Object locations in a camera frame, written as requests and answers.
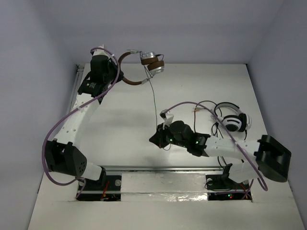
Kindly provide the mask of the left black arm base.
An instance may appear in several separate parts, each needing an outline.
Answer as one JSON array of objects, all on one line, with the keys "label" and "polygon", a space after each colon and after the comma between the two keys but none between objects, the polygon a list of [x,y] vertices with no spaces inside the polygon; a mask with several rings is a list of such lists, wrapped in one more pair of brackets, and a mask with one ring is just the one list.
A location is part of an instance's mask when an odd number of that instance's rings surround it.
[{"label": "left black arm base", "polygon": [[121,201],[121,174],[108,174],[105,169],[97,181],[86,179],[84,189],[80,181],[77,189],[78,201]]}]

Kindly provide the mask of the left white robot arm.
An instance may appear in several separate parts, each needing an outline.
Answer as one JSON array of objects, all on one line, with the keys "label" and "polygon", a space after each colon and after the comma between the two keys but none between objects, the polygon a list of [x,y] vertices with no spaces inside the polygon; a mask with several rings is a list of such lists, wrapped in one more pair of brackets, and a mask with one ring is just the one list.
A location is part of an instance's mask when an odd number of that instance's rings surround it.
[{"label": "left white robot arm", "polygon": [[90,71],[78,89],[71,112],[60,131],[43,148],[44,164],[48,172],[70,175],[78,180],[88,179],[96,189],[106,185],[103,167],[87,160],[80,151],[80,143],[90,118],[120,75],[117,65],[107,55],[92,57]]}]

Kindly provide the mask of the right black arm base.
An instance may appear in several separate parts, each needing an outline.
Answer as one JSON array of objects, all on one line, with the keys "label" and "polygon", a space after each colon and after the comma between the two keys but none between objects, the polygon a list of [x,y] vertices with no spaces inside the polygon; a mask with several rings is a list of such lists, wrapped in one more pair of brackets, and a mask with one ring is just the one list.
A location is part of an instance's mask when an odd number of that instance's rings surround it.
[{"label": "right black arm base", "polygon": [[204,188],[209,201],[252,200],[250,184],[236,183],[229,179],[232,163],[224,167],[222,174],[206,175]]}]

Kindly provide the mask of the brown silver headphones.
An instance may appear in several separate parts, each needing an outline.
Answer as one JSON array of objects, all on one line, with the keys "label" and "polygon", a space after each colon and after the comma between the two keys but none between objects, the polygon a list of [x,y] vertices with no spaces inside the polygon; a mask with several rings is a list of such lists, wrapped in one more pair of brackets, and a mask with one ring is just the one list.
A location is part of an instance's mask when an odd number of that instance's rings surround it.
[{"label": "brown silver headphones", "polygon": [[140,50],[127,50],[123,53],[118,59],[118,65],[121,68],[122,61],[129,55],[139,54],[141,65],[144,67],[146,79],[142,81],[131,81],[128,80],[125,76],[122,77],[122,80],[132,86],[142,85],[150,81],[153,76],[156,74],[162,73],[165,68],[164,54],[156,54],[155,52],[142,52]]}]

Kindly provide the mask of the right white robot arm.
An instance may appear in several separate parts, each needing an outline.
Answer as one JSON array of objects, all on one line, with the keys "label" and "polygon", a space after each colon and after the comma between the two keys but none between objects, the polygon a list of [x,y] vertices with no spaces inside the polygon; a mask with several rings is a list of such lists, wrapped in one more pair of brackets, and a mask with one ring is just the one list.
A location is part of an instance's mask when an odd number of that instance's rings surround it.
[{"label": "right white robot arm", "polygon": [[183,121],[170,125],[159,124],[156,133],[149,139],[159,148],[169,144],[186,148],[197,157],[228,157],[243,160],[232,164],[222,175],[222,184],[233,188],[240,182],[260,178],[262,175],[275,182],[284,183],[288,179],[291,152],[269,135],[258,140],[233,141],[208,134],[193,132]]}]

